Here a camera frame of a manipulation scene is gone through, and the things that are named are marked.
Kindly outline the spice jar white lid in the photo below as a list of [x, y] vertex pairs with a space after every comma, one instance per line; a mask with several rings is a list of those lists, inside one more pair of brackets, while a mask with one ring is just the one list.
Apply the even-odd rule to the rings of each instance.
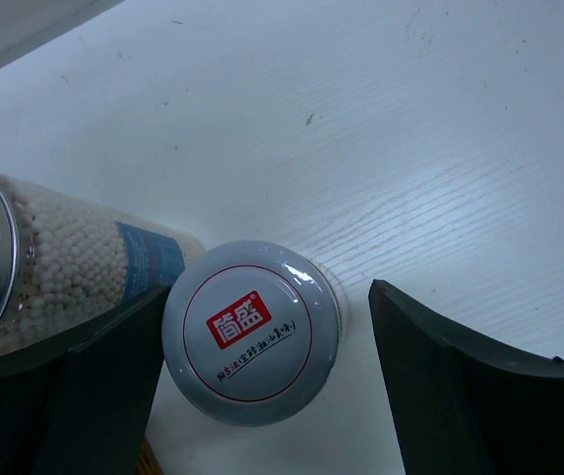
[[349, 314], [326, 267], [279, 244], [239, 240], [188, 264], [162, 320], [164, 360], [195, 408], [264, 427], [310, 405], [334, 368]]

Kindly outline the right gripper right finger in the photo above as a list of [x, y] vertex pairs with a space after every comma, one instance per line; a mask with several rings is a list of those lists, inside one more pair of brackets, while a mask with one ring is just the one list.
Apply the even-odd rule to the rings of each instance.
[[369, 307], [409, 474], [564, 474], [564, 359], [502, 343], [376, 280]]

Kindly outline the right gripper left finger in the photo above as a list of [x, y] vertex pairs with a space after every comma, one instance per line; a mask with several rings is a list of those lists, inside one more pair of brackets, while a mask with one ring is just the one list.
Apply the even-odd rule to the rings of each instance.
[[132, 474], [168, 289], [0, 357], [0, 474]]

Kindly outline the tall jar silver lid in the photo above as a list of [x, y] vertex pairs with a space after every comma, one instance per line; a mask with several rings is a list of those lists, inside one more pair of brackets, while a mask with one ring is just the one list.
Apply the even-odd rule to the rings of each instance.
[[0, 356], [170, 286], [191, 235], [0, 173]]

